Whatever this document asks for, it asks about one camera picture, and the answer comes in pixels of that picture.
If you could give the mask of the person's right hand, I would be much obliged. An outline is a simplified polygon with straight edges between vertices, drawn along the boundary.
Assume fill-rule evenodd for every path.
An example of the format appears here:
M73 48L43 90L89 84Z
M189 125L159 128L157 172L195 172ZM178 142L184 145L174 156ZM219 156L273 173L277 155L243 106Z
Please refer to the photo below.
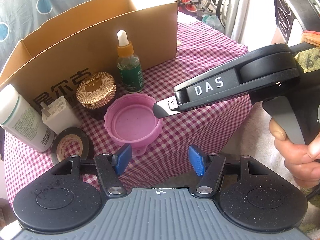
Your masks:
M319 185L319 135L308 145L292 143L283 128L274 120L269 123L274 137L274 145L285 159L285 167L290 171L296 184L304 189Z

